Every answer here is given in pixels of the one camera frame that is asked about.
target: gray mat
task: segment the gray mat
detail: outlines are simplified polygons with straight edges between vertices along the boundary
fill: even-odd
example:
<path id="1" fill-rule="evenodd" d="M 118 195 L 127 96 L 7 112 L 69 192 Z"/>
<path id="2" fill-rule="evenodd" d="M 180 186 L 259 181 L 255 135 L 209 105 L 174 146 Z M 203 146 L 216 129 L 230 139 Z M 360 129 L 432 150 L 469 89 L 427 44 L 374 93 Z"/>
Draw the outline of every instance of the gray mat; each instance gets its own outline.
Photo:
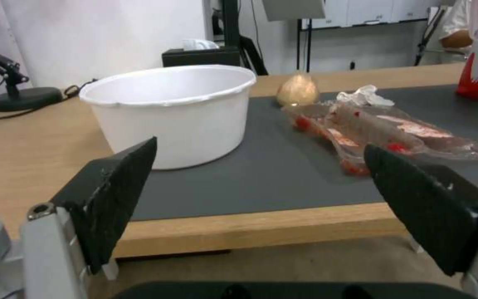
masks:
<path id="1" fill-rule="evenodd" d="M 478 141 L 478 102 L 455 86 L 379 94 L 423 121 Z M 322 95 L 332 99 L 335 93 Z M 478 186 L 478 163 L 453 167 Z M 343 174 L 332 146 L 294 130 L 271 98 L 250 100 L 243 143 L 197 167 L 152 172 L 133 220 L 212 216 L 381 202 L 369 178 Z"/>

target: black box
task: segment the black box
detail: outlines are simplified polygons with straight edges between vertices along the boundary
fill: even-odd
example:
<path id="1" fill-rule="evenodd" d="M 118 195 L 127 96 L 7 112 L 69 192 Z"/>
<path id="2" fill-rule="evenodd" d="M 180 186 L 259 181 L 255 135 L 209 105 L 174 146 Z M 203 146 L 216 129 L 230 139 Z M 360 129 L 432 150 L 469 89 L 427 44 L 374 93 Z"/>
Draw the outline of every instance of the black box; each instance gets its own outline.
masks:
<path id="1" fill-rule="evenodd" d="M 170 49 L 161 55 L 163 66 L 196 66 L 200 64 L 224 64 L 226 66 L 241 66 L 241 57 L 237 47 L 222 47 L 220 49 L 184 51 Z"/>

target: floor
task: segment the floor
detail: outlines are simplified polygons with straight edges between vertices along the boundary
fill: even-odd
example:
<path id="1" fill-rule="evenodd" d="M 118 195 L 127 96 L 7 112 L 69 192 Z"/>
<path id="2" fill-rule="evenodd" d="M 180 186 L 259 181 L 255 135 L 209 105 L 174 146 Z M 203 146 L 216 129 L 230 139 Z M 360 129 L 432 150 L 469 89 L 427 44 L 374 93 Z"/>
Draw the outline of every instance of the floor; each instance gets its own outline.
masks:
<path id="1" fill-rule="evenodd" d="M 94 278 L 92 299 L 110 298 L 126 288 L 151 281 L 432 282 L 459 288 L 460 279 L 458 275 L 445 276 L 429 255 L 415 253 L 403 237 L 124 261 L 119 267 L 119 277 L 114 282 L 103 284 L 102 274 Z"/>

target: person's arm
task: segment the person's arm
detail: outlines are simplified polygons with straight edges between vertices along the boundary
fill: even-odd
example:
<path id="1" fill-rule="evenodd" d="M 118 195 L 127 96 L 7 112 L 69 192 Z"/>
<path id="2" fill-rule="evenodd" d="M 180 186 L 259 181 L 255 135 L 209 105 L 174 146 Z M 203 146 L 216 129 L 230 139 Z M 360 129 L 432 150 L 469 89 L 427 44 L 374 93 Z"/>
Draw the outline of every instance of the person's arm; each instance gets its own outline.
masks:
<path id="1" fill-rule="evenodd" d="M 468 30 L 459 30 L 440 40 L 444 48 L 464 48 L 470 46 L 473 40 Z"/>
<path id="2" fill-rule="evenodd" d="M 468 32 L 468 0 L 457 0 L 444 20 L 440 42 L 444 48 L 463 48 L 473 41 Z"/>

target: background table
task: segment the background table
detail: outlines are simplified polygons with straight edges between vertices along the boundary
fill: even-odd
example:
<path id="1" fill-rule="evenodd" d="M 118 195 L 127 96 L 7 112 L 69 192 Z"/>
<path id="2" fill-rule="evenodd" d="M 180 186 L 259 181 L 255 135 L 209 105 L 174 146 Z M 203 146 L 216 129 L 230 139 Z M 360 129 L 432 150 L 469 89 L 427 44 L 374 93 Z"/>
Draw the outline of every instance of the background table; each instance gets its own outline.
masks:
<path id="1" fill-rule="evenodd" d="M 456 83 L 463 65 L 314 75 L 321 92 Z M 262 76 L 252 97 L 273 96 L 288 76 Z M 87 161 L 112 152 L 78 99 L 0 121 L 0 220 L 12 238 L 27 210 L 45 202 Z M 129 223 L 116 257 L 251 248 L 403 233 L 385 203 Z"/>

